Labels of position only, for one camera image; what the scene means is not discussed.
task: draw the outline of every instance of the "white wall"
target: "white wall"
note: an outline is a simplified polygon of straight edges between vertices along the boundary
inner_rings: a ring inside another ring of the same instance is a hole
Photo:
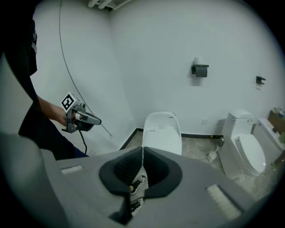
[[[41,2],[35,11],[38,71],[32,76],[37,94],[60,105],[70,91],[79,98],[65,66],[59,39],[60,0]],[[64,0],[61,9],[61,38],[65,59],[73,80],[95,115],[114,137],[94,126],[83,132],[88,151],[97,155],[118,150],[134,131],[120,70],[113,54],[108,14],[87,8],[84,0]],[[60,132],[81,151],[78,132]]]
[[[275,38],[245,4],[233,0],[136,0],[110,13],[117,60],[137,127],[168,110],[181,131],[221,134],[232,108],[256,118],[285,108],[285,65]],[[208,77],[190,74],[195,57]],[[256,75],[266,78],[255,84]],[[208,118],[207,125],[201,125]]]

